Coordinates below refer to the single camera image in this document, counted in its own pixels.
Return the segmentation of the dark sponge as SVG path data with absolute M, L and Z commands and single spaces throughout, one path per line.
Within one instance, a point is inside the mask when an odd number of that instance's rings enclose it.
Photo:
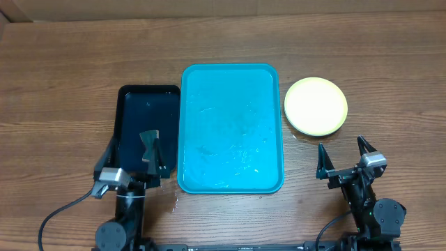
M 153 161 L 157 157 L 157 148 L 159 140 L 158 130 L 148 130 L 139 134 L 141 141 L 145 147 L 144 154 L 142 156 L 143 162 Z

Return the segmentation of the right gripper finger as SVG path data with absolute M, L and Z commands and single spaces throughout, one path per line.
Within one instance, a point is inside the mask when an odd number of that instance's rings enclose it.
M 329 177 L 329 173 L 334 172 L 335 168 L 332 164 L 332 161 L 328 155 L 328 152 L 325 150 L 324 145 L 322 143 L 318 144 L 318 165 L 316 168 L 316 178 L 318 179 L 326 179 Z
M 376 152 L 376 149 L 362 135 L 357 137 L 357 144 L 361 156 L 366 153 Z

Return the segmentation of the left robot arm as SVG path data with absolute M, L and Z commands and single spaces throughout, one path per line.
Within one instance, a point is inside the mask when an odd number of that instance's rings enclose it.
M 115 216 L 98 227 L 95 250 L 157 250 L 153 239 L 142 236 L 145 198 L 147 189 L 160 185 L 161 172 L 167 167 L 157 131 L 151 136 L 141 134 L 141 140 L 145 146 L 142 161 L 147 170 L 130 172 L 120 167 L 118 140 L 114 137 L 95 165 L 91 195 L 101 199 L 108 191 L 116 193 Z

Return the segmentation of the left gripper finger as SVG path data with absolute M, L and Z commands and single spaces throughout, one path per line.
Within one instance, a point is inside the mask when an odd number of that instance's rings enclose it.
M 148 163 L 146 173 L 151 176 L 158 176 L 159 178 L 170 178 L 170 169 L 164 163 L 163 153 L 160 148 L 160 140 L 158 140 L 157 157 Z
M 93 170 L 93 180 L 98 181 L 104 167 L 118 168 L 118 140 L 112 137 Z

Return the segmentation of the yellow-green plate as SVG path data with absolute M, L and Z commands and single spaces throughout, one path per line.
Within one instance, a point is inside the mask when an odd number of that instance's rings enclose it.
M 348 103 L 342 90 L 320 77 L 306 77 L 286 92 L 284 112 L 299 132 L 323 137 L 336 132 L 348 115 Z

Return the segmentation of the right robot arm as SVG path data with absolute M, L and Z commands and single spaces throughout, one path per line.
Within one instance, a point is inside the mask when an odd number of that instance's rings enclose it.
M 316 178 L 327 179 L 329 189 L 339 188 L 349 210 L 322 228 L 315 250 L 400 250 L 395 241 L 401 235 L 406 208 L 393 199 L 377 199 L 372 188 L 387 167 L 386 157 L 362 135 L 357 137 L 360 160 L 354 167 L 336 170 L 323 144 L 318 145 Z M 335 244 L 322 244 L 321 237 L 335 223 L 352 215 L 357 231 L 344 233 Z

